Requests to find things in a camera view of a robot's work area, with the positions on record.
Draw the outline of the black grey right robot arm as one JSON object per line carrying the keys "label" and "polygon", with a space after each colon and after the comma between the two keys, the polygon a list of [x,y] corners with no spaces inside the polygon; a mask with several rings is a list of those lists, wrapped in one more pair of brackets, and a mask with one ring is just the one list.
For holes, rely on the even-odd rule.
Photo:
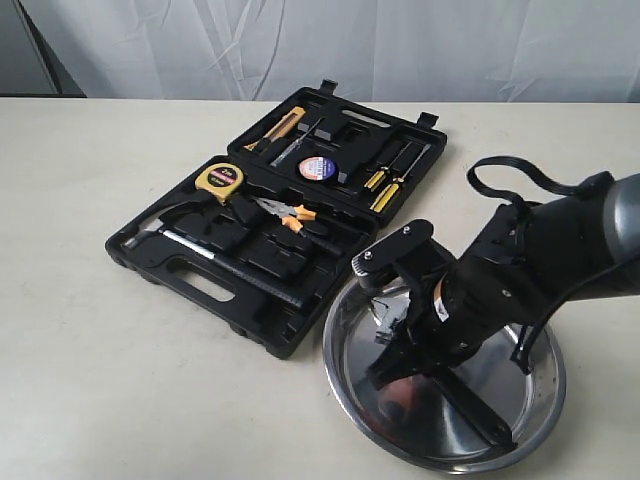
{"label": "black grey right robot arm", "polygon": [[364,288],[397,278],[409,288],[407,312],[377,337],[384,348],[366,371],[375,388],[429,377],[490,445],[513,447],[511,429],[454,368],[517,324],[511,358],[528,373],[533,345],[563,304],[639,291],[638,177],[601,173],[556,195],[546,204],[509,195],[460,257],[426,220],[365,252]]}

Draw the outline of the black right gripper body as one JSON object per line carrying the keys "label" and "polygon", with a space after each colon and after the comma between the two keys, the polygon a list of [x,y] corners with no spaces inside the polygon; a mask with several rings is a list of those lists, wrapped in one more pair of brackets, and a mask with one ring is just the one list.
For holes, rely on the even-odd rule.
{"label": "black right gripper body", "polygon": [[560,299],[552,248],[558,211],[556,201],[532,203],[524,216],[501,205],[460,257],[433,239],[429,222],[412,228],[407,352],[414,370],[457,366],[506,325],[539,334]]}

